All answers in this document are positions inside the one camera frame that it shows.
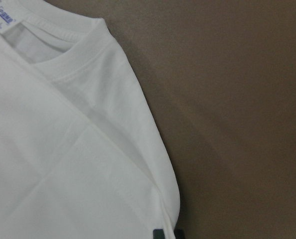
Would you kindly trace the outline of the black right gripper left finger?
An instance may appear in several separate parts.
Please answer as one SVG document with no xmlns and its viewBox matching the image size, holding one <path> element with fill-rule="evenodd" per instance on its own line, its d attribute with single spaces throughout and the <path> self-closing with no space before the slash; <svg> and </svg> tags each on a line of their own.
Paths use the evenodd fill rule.
<svg viewBox="0 0 296 239">
<path fill-rule="evenodd" d="M 164 239 L 163 230 L 153 230 L 153 239 Z"/>
</svg>

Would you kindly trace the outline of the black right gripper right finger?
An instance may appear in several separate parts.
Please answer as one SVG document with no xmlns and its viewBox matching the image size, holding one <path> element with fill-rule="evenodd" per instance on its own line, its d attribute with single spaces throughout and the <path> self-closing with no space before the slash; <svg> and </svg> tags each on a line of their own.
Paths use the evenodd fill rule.
<svg viewBox="0 0 296 239">
<path fill-rule="evenodd" d="M 183 230 L 175 230 L 174 235 L 176 239 L 184 239 L 184 231 Z"/>
</svg>

